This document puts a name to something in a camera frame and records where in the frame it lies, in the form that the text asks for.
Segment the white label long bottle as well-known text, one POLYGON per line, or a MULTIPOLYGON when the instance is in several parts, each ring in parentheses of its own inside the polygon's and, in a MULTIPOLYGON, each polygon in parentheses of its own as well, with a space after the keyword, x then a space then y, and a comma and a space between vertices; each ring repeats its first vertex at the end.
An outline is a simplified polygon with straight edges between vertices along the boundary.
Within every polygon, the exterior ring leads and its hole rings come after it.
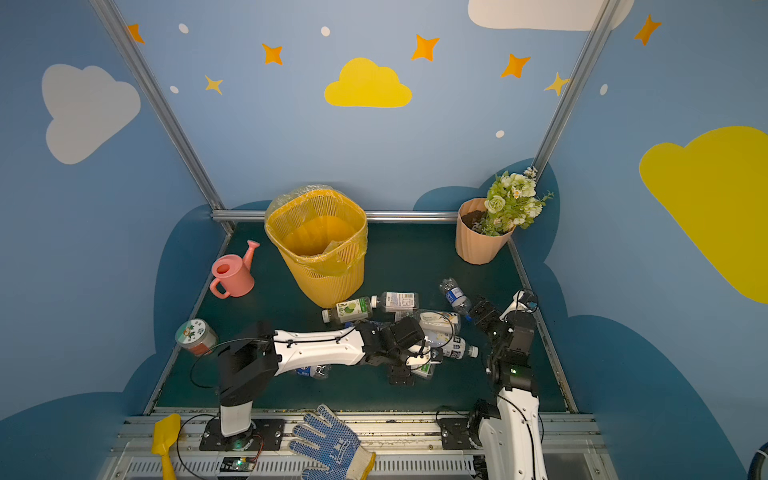
POLYGON ((427 331, 425 340, 432 349, 439 349, 444 357, 460 360, 464 357, 477 358, 479 348, 469 345, 458 336, 446 334, 444 332, 427 331))

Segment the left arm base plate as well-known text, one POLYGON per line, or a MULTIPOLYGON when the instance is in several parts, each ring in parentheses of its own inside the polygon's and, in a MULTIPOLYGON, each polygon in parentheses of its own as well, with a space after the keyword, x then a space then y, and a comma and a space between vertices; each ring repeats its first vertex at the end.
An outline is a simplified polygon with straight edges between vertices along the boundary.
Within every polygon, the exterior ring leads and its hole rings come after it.
POLYGON ((203 432, 199 450, 211 452, 277 451, 281 447, 285 421, 282 419, 252 419, 245 432, 224 436, 221 420, 210 420, 203 432))

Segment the lime label bottle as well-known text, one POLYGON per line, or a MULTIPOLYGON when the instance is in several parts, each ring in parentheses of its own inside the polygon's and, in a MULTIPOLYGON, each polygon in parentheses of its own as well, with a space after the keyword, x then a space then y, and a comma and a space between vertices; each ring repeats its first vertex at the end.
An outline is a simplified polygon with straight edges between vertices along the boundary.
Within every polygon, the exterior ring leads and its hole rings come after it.
POLYGON ((409 361, 408 366, 413 375, 425 380, 431 380, 433 378, 436 368, 435 364, 426 361, 409 361))
POLYGON ((373 318, 374 312, 369 297, 361 297, 335 304, 321 312, 322 321, 329 325, 345 325, 373 318))

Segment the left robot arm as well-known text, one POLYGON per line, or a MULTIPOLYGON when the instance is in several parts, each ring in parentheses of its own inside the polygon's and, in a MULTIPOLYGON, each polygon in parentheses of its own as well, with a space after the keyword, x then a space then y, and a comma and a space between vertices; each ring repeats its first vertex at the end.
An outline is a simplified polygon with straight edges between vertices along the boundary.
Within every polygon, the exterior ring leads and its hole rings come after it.
POLYGON ((297 333, 260 321, 217 354, 220 433, 249 430, 254 400, 272 378, 305 367, 387 365, 418 369, 431 360, 419 321, 361 321, 339 330, 297 333))

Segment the blue cap clear bottle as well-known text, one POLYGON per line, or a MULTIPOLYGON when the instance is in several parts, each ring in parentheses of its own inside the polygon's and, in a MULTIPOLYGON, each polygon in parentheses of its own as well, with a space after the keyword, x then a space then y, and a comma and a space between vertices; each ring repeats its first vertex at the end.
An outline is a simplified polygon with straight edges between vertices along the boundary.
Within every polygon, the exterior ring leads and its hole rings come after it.
POLYGON ((457 314, 466 318, 470 317, 472 302, 454 278, 443 279, 439 289, 457 314))

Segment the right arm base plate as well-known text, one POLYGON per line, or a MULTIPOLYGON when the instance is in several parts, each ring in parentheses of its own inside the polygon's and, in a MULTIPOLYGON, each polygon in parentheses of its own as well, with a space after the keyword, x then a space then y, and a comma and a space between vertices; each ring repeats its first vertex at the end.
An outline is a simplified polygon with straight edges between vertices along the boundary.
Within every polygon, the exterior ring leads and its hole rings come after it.
POLYGON ((478 423, 468 418, 440 418, 442 448, 444 450, 479 450, 478 423))

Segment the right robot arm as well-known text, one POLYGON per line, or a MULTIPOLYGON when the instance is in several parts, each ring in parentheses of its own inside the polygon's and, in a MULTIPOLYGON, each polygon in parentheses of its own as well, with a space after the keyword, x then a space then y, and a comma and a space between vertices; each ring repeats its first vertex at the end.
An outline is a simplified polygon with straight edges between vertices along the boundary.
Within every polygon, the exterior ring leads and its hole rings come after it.
POLYGON ((485 360, 492 401, 475 404, 467 427, 472 446, 483 451, 479 479, 546 479, 539 392, 529 364, 537 331, 538 297, 518 291, 503 311, 480 297, 470 311, 490 342, 485 360))

